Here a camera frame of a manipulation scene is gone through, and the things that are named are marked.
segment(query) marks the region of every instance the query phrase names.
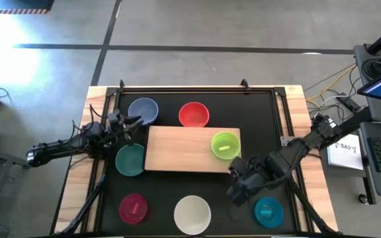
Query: table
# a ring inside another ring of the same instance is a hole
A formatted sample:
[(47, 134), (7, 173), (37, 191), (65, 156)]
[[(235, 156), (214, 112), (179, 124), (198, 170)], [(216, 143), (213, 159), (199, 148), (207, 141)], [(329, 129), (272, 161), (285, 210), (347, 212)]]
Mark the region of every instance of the table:
[[(143, 88), (157, 88), (157, 86), (126, 86), (126, 87), (143, 87)], [(168, 86), (168, 87), (236, 87), (233, 86)], [(308, 115), (308, 109), (305, 102), (304, 92), (300, 85), (255, 85), (253, 87), (284, 87), (286, 90), (286, 98), (288, 108), (290, 112), (290, 119), (292, 121), (294, 135), (297, 137), (303, 137), (310, 132), (310, 117)], [(81, 119), (81, 126), (91, 121), (91, 115), (89, 112), (89, 105), (92, 104), (93, 108), (101, 114), (104, 107), (105, 93), (107, 87), (96, 86), (89, 87), (87, 93), (87, 99), (83, 109), (83, 115)], [(286, 126), (286, 118), (284, 116), (284, 109), (281, 103), (281, 98), (278, 99), (278, 109), (280, 113), (280, 119), (284, 135), (288, 135)], [(110, 100), (109, 111), (112, 111), (114, 107), (114, 99)], [(318, 151), (311, 151), (310, 153), (318, 154)], [(76, 155), (71, 159), (71, 163), (80, 160), (85, 155)], [(103, 161), (99, 161), (97, 174), (102, 173)], [(82, 162), (76, 164), (67, 172), (67, 179), (65, 180), (65, 186), (60, 197), (60, 207), (54, 220), (54, 231), (61, 231), (67, 227), (69, 222), (77, 215), (78, 211), (82, 207), (86, 200), (87, 189), (89, 186), (89, 178), (91, 176), (93, 160), (85, 159)], [(317, 213), (322, 219), (334, 230), (338, 230), (335, 219), (333, 207), (327, 189), (321, 161), (317, 157), (307, 156), (301, 162), (301, 168), (304, 175), (306, 192), (308, 200), (311, 205), (316, 209)], [(97, 200), (94, 202), (88, 220), (87, 231), (93, 231), (93, 224), (95, 222)], [(298, 203), (298, 215), (300, 217), (300, 223), (302, 231), (307, 231), (307, 224), (305, 222), (304, 209), (300, 203)]]

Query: concrete floor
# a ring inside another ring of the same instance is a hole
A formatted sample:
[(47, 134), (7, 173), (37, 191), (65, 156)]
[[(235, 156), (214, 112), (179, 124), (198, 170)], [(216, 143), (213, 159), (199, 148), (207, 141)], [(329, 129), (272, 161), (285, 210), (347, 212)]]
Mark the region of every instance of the concrete floor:
[[(24, 157), (34, 143), (68, 137), (100, 54), (11, 45), (102, 44), (114, 2), (56, 0), (47, 15), (0, 15), (0, 87), (13, 99), (4, 98), (0, 107), (1, 151)], [(350, 50), (380, 35), (381, 1), (374, 0), (123, 0), (110, 43)], [(127, 85), (233, 85), (246, 78), (251, 84), (306, 88), (353, 62), (350, 55), (109, 50), (98, 85), (120, 79)], [(350, 87), (346, 77), (334, 89), (348, 93)], [(364, 97), (354, 99), (366, 104)], [(326, 114), (340, 121), (335, 109)], [(66, 169), (67, 159), (13, 169), (15, 182), (7, 183), (0, 199), (0, 225), (10, 229), (9, 237), (48, 234)], [(364, 206), (357, 202), (361, 178), (326, 179), (339, 230), (381, 236), (381, 198), (378, 205)]]

